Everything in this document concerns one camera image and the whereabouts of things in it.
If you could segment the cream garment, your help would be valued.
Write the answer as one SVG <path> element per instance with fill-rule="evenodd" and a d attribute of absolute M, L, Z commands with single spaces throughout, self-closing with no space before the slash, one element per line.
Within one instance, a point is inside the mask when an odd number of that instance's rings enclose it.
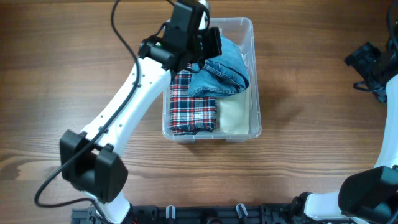
<path fill-rule="evenodd" d="M 217 131 L 230 135 L 249 132 L 250 90 L 217 99 Z"/>

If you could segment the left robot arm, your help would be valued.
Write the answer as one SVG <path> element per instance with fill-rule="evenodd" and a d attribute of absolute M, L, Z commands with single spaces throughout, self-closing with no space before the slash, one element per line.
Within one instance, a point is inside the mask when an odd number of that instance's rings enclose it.
<path fill-rule="evenodd" d="M 149 106 L 188 64 L 203 65 L 219 55 L 217 27 L 192 32 L 166 28 L 162 37 L 144 39 L 131 74 L 105 109 L 80 133 L 63 134 L 62 177 L 88 194 L 103 221 L 127 220 L 131 204 L 122 189 L 128 171 L 121 156 Z"/>

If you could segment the red plaid shirt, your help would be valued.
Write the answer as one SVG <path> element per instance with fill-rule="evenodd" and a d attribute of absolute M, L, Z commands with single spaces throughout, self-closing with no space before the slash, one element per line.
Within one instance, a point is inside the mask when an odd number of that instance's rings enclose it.
<path fill-rule="evenodd" d="M 195 135 L 216 129 L 217 104 L 214 97 L 187 94 L 196 66 L 177 73 L 169 90 L 169 129 L 174 135 Z"/>

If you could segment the white printed t-shirt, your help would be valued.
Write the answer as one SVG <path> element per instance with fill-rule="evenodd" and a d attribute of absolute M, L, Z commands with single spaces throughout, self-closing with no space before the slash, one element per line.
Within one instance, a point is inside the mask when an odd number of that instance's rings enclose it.
<path fill-rule="evenodd" d="M 242 56 L 243 63 L 245 65 L 245 67 L 246 67 L 246 70 L 249 70 L 248 55 L 247 54 L 241 54 L 241 56 Z"/>

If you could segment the blue denim jeans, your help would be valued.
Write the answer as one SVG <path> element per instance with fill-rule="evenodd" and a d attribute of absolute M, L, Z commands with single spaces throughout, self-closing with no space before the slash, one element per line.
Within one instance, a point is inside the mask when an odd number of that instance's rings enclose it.
<path fill-rule="evenodd" d="M 187 90 L 189 97 L 227 97 L 242 93 L 249 85 L 249 74 L 238 45 L 221 37 L 222 54 L 205 61 L 193 73 Z"/>

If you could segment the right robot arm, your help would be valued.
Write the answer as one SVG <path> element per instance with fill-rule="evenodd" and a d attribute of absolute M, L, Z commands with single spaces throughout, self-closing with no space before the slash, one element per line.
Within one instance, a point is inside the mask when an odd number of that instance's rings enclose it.
<path fill-rule="evenodd" d="M 385 52 L 364 44 L 345 63 L 363 78 L 354 88 L 387 105 L 379 157 L 372 169 L 346 178 L 337 192 L 295 197 L 289 218 L 294 223 L 397 223 L 397 42 L 389 39 Z"/>

